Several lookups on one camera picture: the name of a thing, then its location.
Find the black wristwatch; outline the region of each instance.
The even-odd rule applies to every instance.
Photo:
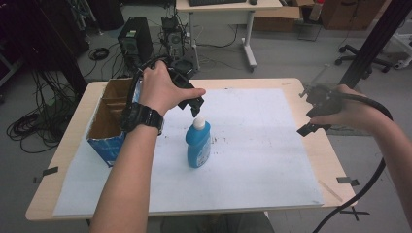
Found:
[[[132,103],[121,113],[120,128],[125,132],[130,132],[139,124],[144,124],[158,129],[158,134],[163,130],[163,116],[148,106],[139,103]]]

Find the person's left hand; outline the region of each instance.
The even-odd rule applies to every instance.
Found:
[[[206,93],[203,88],[183,89],[175,86],[163,61],[157,61],[154,69],[146,68],[143,71],[140,91],[139,103],[157,110],[162,116],[181,101]]]

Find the floor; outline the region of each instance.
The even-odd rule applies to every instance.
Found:
[[[160,18],[168,12],[160,7],[126,6],[122,9],[124,18],[131,16],[147,17],[150,21],[153,41],[156,37]],[[340,66],[333,65],[340,53],[338,48],[350,44],[360,48],[368,31],[346,32],[322,30],[315,42],[298,40],[299,26],[291,32],[254,32],[251,45],[257,60],[253,73],[247,66],[246,57],[241,48],[241,35],[245,26],[238,27],[235,42],[224,49],[199,47],[201,70],[194,79],[240,79],[240,78],[298,78],[303,83],[316,77],[325,64],[330,67],[320,77],[320,83],[337,83],[349,67],[350,62]],[[224,45],[233,40],[235,25],[231,26],[197,26],[194,34],[198,43]],[[412,23],[399,28],[401,33],[412,33]],[[89,33],[90,48],[100,48],[117,42],[118,30],[105,32],[104,35]],[[119,54],[113,47],[111,54]],[[381,54],[385,59],[397,62],[404,54],[397,47],[389,46]],[[88,82],[107,81],[112,69],[119,69],[120,61],[114,64],[114,58],[107,58],[97,63],[92,73],[86,77]],[[78,59],[83,74],[88,73],[94,65],[85,54]],[[412,68],[391,69],[382,73],[373,66],[373,73],[366,80],[361,80],[357,88],[367,96],[381,102],[394,116],[397,122],[412,137],[411,103]],[[27,207],[36,192],[34,177],[40,177],[48,168],[54,150],[42,153],[26,153],[20,149],[19,142],[12,141],[6,135],[6,128],[36,107],[33,100],[35,83],[27,69],[21,69],[1,88],[5,103],[0,104],[0,232],[87,232],[84,220],[32,222],[25,219]],[[381,159],[380,151],[373,139],[368,136],[328,136],[337,156],[347,174],[358,179],[359,191],[370,179]],[[24,142],[27,148],[35,149],[42,145],[39,137]],[[332,218],[321,232],[411,232],[402,212],[394,185],[387,171],[379,181],[355,206],[357,212],[367,215],[338,214]],[[331,210],[291,210],[269,212],[270,221],[276,232],[312,232],[318,223]],[[159,232],[160,217],[149,220],[148,232]]]

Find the human hand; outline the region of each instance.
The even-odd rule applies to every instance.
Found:
[[[157,110],[162,116],[181,101],[194,99],[206,93],[203,88],[183,89],[175,86],[167,72],[166,64],[157,61],[154,69],[143,71],[139,103]]]
[[[339,85],[336,90],[341,93],[364,96],[345,84]],[[381,120],[388,120],[381,112],[362,102],[355,100],[344,100],[342,110],[334,115],[316,116],[310,119],[313,124],[339,124],[346,125],[359,130],[372,132]]]

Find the blue bottle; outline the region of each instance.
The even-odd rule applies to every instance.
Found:
[[[192,168],[202,166],[210,155],[210,124],[199,116],[186,134],[188,143],[188,163]]]

